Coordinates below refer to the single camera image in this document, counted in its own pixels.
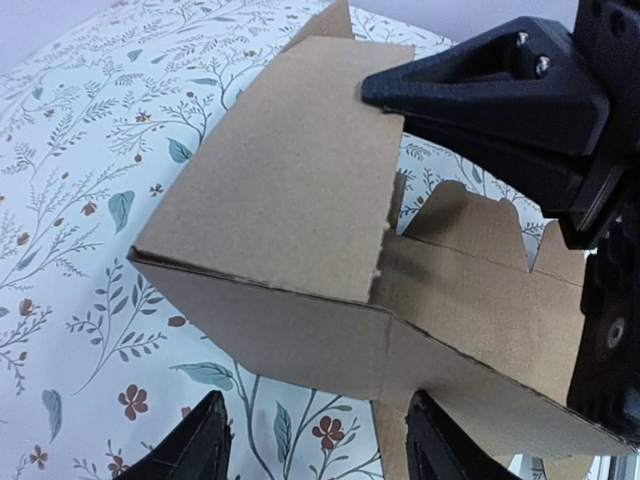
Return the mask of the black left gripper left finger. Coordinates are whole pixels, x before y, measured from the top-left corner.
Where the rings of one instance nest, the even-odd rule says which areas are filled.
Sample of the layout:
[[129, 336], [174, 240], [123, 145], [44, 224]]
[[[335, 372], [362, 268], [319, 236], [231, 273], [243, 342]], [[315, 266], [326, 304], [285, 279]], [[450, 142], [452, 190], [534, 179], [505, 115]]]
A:
[[117, 479], [225, 480], [231, 445], [223, 394], [212, 390], [154, 449]]

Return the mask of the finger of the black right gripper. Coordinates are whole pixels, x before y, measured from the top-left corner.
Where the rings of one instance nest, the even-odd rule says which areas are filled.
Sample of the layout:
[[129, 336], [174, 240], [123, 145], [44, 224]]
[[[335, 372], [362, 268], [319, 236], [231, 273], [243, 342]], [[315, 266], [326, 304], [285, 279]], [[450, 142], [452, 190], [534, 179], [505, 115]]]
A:
[[568, 157], [593, 153], [610, 113], [569, 32], [534, 17], [371, 74], [361, 99], [403, 116], [406, 132], [453, 150], [478, 140]]

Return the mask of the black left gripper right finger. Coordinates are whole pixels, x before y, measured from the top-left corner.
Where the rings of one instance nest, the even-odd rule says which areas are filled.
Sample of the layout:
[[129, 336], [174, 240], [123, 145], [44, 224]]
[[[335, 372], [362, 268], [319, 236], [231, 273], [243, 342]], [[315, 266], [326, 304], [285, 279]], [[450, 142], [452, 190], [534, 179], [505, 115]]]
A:
[[410, 480], [515, 478], [485, 453], [425, 390], [412, 395], [405, 421]]

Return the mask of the brown cardboard box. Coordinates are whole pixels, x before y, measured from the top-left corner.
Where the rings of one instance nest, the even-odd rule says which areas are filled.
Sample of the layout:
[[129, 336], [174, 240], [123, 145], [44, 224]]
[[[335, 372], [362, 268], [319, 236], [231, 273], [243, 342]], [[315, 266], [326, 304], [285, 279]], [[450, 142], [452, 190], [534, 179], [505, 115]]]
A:
[[397, 233], [401, 119], [357, 98], [411, 49], [358, 41], [349, 7], [311, 17], [203, 141], [129, 258], [249, 371], [371, 401], [383, 471], [408, 477], [426, 390], [491, 460], [576, 479], [630, 442], [572, 411], [585, 259], [557, 223], [527, 260], [505, 200], [438, 184]]

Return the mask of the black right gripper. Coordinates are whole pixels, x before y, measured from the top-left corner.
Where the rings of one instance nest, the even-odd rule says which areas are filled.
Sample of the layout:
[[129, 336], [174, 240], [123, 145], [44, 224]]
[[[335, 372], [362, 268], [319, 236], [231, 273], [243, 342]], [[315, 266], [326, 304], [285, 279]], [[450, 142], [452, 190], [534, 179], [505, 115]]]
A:
[[547, 389], [571, 411], [639, 441], [639, 5], [582, 1], [552, 27], [548, 150], [407, 117], [404, 131], [450, 149], [537, 203], [580, 280], [546, 329]]

